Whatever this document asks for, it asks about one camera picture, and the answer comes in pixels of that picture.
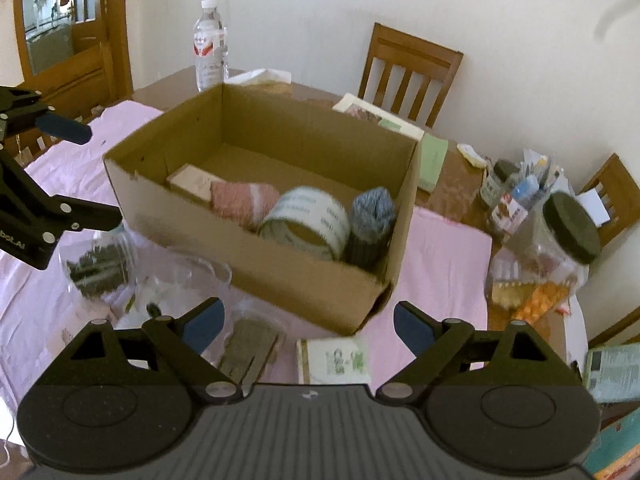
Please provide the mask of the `pink small carton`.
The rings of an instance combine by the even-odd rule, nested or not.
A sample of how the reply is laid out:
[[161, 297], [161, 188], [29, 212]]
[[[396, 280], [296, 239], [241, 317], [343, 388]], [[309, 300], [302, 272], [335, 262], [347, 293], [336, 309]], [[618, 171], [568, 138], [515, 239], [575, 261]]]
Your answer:
[[166, 179], [166, 184], [175, 193], [204, 205], [212, 199], [210, 187], [214, 182], [222, 182], [222, 179], [191, 164], [184, 164]]

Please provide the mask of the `orange pill blister pack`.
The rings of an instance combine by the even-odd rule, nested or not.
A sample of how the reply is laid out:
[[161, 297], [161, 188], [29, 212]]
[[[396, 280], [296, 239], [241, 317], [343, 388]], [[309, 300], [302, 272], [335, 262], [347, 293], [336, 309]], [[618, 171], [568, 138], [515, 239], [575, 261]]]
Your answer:
[[535, 324], [549, 310], [566, 299], [570, 288], [564, 284], [547, 282], [537, 285], [530, 296], [517, 308], [512, 318]]

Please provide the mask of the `small green print pack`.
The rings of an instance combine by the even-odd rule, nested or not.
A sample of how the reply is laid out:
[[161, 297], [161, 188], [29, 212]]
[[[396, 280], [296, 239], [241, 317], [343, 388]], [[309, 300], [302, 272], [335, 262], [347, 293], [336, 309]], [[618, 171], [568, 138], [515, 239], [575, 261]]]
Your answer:
[[299, 339], [297, 379], [302, 385], [361, 385], [371, 381], [368, 347], [359, 337]]

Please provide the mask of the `teal printed package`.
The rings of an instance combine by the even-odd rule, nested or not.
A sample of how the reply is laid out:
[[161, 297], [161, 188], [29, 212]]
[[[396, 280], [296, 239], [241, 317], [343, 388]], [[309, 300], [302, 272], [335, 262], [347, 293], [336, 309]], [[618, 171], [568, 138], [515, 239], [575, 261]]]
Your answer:
[[600, 404], [638, 401], [639, 375], [638, 344], [600, 347], [587, 354], [584, 385]]

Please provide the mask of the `green paper booklet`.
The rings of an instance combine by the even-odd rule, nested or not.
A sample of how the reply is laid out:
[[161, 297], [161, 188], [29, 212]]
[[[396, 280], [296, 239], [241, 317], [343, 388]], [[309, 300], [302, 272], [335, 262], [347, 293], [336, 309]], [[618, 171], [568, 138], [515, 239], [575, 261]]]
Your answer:
[[419, 188], [433, 193], [448, 153], [447, 140], [424, 133], [421, 141]]

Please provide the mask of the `clear jar brown cookies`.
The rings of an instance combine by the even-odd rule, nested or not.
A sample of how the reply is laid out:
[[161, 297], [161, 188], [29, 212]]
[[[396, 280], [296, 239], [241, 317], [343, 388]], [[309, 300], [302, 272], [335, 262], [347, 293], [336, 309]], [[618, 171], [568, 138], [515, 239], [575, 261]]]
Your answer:
[[288, 339], [288, 322], [273, 308], [244, 299], [228, 310], [213, 357], [217, 370], [249, 393], [276, 364]]

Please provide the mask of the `blue grey knitted roll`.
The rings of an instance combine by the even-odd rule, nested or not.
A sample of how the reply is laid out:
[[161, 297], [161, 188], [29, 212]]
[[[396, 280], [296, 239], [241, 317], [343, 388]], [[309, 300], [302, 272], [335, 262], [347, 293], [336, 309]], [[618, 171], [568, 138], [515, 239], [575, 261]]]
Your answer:
[[396, 206], [387, 188], [379, 186], [358, 195], [349, 211], [345, 261], [361, 269], [374, 268], [386, 252], [396, 218]]

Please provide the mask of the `pink table cloth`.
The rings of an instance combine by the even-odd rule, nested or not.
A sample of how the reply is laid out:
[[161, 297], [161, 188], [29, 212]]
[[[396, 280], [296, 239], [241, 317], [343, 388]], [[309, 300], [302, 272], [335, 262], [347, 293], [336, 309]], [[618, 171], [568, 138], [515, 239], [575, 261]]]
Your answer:
[[[277, 315], [292, 339], [363, 336], [372, 385], [410, 359], [393, 330], [396, 302], [486, 327], [490, 238], [416, 206], [420, 148], [408, 136], [314, 104], [231, 87], [165, 113], [122, 102], [91, 128], [88, 144], [53, 145], [28, 174], [50, 194], [118, 205], [127, 226], [151, 241], [152, 258], [175, 248], [226, 264], [231, 299], [254, 299]], [[399, 210], [390, 248], [368, 272], [263, 240], [168, 188], [167, 178], [189, 164], [280, 192], [320, 188], [344, 205], [371, 188], [387, 188]]]

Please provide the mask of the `clear jar dark leaves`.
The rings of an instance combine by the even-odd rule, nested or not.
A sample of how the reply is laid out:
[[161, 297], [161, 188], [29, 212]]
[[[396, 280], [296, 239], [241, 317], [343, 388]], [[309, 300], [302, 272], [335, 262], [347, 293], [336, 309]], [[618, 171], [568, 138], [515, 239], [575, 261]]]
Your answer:
[[119, 314], [134, 302], [137, 260], [137, 248], [123, 226], [63, 245], [58, 253], [67, 290], [85, 300], [103, 301]]

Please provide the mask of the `wooden chair at wall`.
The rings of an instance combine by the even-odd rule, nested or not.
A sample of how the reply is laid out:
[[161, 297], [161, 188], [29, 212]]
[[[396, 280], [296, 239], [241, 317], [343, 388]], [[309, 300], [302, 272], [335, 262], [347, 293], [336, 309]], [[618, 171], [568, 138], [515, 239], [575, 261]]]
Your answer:
[[374, 87], [372, 104], [381, 107], [386, 99], [387, 91], [390, 90], [393, 70], [401, 70], [401, 78], [393, 101], [390, 103], [390, 112], [396, 115], [400, 113], [411, 81], [413, 78], [419, 78], [420, 86], [416, 90], [408, 113], [410, 122], [417, 122], [427, 91], [430, 90], [431, 84], [436, 82], [439, 84], [439, 92], [436, 94], [424, 122], [424, 126], [431, 129], [437, 122], [463, 59], [464, 54], [461, 51], [375, 22], [366, 62], [363, 66], [358, 96], [360, 99], [364, 99], [366, 96], [373, 65], [380, 62], [382, 72]]

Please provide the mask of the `clear plastic blender cup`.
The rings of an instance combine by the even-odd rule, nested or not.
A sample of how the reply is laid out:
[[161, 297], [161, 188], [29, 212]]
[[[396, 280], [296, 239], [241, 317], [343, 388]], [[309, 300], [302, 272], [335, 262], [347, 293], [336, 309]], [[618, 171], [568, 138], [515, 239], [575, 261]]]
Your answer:
[[134, 326], [155, 315], [180, 318], [210, 297], [224, 300], [232, 271], [227, 263], [210, 261], [182, 250], [150, 250], [137, 266], [137, 284], [129, 318]]

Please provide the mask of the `pink knitted roll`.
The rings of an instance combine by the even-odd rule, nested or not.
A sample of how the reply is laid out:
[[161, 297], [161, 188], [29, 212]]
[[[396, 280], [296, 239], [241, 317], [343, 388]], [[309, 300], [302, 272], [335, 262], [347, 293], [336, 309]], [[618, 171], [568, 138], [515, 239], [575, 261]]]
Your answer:
[[268, 183], [214, 182], [210, 187], [212, 211], [247, 231], [255, 232], [280, 200]]

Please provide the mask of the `large jar black lid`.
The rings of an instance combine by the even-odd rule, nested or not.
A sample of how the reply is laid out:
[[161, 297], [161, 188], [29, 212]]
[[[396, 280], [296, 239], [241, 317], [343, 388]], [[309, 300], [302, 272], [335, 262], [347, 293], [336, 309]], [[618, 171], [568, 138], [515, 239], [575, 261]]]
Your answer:
[[601, 253], [598, 229], [584, 207], [565, 192], [552, 193], [532, 211], [518, 235], [518, 262], [537, 283], [566, 286], [571, 292], [588, 280]]

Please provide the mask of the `wooden door with glass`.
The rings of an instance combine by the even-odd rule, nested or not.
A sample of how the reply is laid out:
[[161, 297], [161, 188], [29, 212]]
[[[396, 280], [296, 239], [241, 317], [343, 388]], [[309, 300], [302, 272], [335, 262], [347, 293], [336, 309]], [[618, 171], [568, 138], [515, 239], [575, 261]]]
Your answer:
[[126, 0], [13, 0], [25, 89], [87, 119], [132, 92]]

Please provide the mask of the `small dark lid jar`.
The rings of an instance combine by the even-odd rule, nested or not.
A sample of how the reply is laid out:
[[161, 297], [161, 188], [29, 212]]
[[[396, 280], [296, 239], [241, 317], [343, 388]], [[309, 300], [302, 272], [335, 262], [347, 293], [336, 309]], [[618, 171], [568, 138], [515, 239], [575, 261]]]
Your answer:
[[489, 169], [480, 187], [480, 200], [487, 209], [494, 208], [509, 187], [510, 177], [518, 177], [520, 168], [507, 159], [498, 159]]

